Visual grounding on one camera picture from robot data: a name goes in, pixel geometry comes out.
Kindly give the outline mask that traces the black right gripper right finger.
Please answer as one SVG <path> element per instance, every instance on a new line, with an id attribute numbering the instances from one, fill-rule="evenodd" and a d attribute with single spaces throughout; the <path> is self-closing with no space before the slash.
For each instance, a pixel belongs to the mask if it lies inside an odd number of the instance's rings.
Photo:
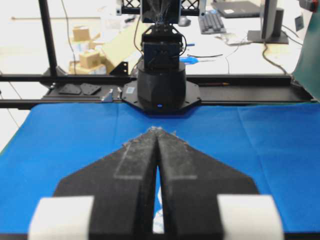
<path id="1" fill-rule="evenodd" d="M 270 195 L 239 170 L 158 130 L 165 232 L 178 240 L 282 240 Z"/>

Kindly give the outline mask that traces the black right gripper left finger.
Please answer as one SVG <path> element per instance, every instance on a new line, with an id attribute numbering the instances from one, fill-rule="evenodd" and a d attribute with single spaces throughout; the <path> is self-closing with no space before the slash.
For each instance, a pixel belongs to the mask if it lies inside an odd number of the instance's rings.
<path id="1" fill-rule="evenodd" d="M 31 240 L 131 240 L 153 230 L 157 133 L 62 178 L 29 224 Z"/>

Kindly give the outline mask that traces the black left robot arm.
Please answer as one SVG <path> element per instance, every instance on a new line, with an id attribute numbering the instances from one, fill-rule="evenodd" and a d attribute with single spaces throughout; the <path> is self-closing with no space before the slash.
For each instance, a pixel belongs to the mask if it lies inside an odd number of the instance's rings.
<path id="1" fill-rule="evenodd" d="M 179 0 L 142 0 L 140 18 L 151 26 L 141 36 L 142 58 L 137 79 L 123 87 L 122 100 L 150 113 L 171 113 L 201 101 L 200 88 L 187 81 L 180 56 L 186 38 L 176 28 L 181 16 Z"/>

